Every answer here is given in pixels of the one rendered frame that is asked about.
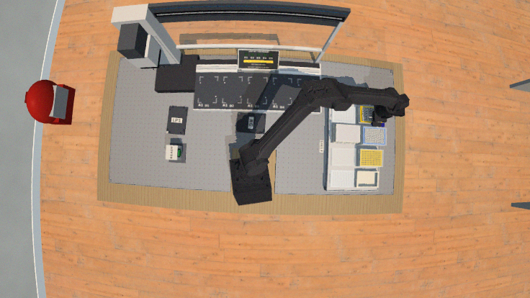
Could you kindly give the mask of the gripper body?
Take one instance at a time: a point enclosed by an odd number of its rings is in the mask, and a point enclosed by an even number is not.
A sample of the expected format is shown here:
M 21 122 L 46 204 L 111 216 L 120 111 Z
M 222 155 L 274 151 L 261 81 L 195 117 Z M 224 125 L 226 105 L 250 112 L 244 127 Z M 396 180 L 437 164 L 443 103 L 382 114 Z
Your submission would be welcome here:
M 374 111 L 372 112 L 372 126 L 373 127 L 381 127 L 381 122 L 387 122 L 387 119 L 381 118 L 384 116 L 387 116 L 382 113 L 381 111 L 381 105 L 374 105 Z

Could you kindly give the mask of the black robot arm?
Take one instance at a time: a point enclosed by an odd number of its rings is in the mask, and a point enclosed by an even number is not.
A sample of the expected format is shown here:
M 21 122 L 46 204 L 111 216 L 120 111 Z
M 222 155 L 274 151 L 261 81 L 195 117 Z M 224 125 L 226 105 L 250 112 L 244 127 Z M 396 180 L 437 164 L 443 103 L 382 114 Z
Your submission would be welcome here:
M 300 87 L 302 90 L 297 98 L 268 131 L 260 139 L 252 139 L 239 148 L 240 163 L 235 165 L 237 184 L 264 183 L 264 171 L 274 149 L 319 107 L 346 111 L 352 104 L 381 105 L 382 113 L 387 115 L 381 118 L 388 119 L 405 116 L 404 108 L 409 106 L 410 101 L 406 94 L 399 95 L 393 87 L 349 86 L 339 83 L 336 78 L 304 81 Z

